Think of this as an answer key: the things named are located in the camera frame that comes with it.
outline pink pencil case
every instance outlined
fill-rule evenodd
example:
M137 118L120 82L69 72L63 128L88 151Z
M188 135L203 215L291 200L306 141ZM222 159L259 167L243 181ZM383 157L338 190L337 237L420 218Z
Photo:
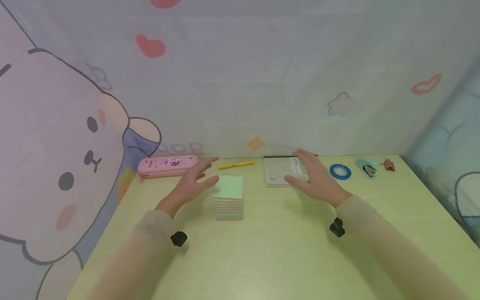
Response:
M148 157L138 165L138 175L143 178L182 176L198 161L196 155Z

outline stapler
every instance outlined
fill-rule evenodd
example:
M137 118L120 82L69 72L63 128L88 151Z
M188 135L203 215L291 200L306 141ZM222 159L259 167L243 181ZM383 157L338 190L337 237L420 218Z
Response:
M378 161L370 158L359 158L355 164L368 179L375 179L375 173L377 172L375 167L380 165Z

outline red heart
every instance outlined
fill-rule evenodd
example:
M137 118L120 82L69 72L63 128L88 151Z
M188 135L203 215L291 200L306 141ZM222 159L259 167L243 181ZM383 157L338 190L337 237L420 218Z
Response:
M429 93L433 91L434 88L437 87L441 79L442 79L442 75L440 73L435 74L429 80L420 81L419 83L414 85L413 88L410 89L410 91L415 95L423 95L423 94Z
M145 56L155 58L165 53L165 44L158 39L149 40L144 35L137 35L137 44Z
M181 0L150 0L156 8L170 8L179 4Z

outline white notebook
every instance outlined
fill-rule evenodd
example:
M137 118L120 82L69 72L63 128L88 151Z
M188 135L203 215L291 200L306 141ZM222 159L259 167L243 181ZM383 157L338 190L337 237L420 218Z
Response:
M307 169L298 157L264 157L267 187L290 186L285 175L307 182Z

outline yellow pen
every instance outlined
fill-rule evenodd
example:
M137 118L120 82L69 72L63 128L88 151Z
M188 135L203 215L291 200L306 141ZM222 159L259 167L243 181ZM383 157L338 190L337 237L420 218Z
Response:
M218 169L223 170L223 169L234 168L234 167L242 167L242 166L253 165L254 163L255 162L253 160L242 161L242 162L234 163L234 164L231 164L231 165L219 166Z

